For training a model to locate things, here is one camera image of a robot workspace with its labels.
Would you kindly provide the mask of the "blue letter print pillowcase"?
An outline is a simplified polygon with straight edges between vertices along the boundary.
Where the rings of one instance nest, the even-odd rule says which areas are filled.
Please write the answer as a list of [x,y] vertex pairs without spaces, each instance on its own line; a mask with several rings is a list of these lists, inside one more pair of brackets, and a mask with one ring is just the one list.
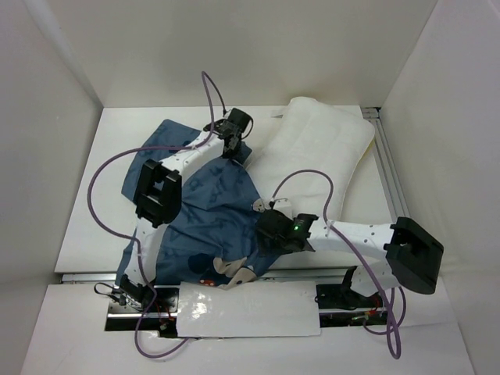
[[243,165],[252,150],[204,165],[182,188],[182,207],[166,228],[156,260],[157,284],[218,287],[262,276],[277,257],[259,254],[252,205],[259,194]]

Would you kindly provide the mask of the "white pillow yellow edge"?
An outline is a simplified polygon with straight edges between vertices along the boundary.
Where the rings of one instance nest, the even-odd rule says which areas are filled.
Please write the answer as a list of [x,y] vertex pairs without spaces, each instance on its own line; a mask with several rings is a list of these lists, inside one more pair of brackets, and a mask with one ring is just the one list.
[[245,169],[263,200],[286,198],[294,214],[338,220],[374,135],[361,116],[313,98],[293,98],[269,143]]

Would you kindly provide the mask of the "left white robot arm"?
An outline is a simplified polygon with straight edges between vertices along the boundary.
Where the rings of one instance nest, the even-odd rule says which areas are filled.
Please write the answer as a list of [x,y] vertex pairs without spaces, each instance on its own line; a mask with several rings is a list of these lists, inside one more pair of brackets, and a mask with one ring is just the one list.
[[214,159],[236,156],[243,133],[253,123],[249,114],[233,108],[172,156],[148,159],[142,165],[133,197],[137,226],[130,260],[119,281],[127,304],[134,310],[144,312],[155,300],[156,260],[167,227],[180,213],[183,185]]

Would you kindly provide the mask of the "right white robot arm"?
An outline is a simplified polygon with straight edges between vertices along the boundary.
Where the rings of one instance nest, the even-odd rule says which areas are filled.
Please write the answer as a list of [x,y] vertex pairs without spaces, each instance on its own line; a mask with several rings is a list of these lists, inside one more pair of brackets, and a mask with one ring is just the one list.
[[444,253],[436,238],[415,220],[402,216],[388,224],[321,223],[313,214],[300,213],[290,219],[269,209],[257,221],[255,234],[259,254],[265,257],[299,252],[355,255],[360,264],[346,271],[341,287],[342,300],[350,306],[398,287],[432,295]]

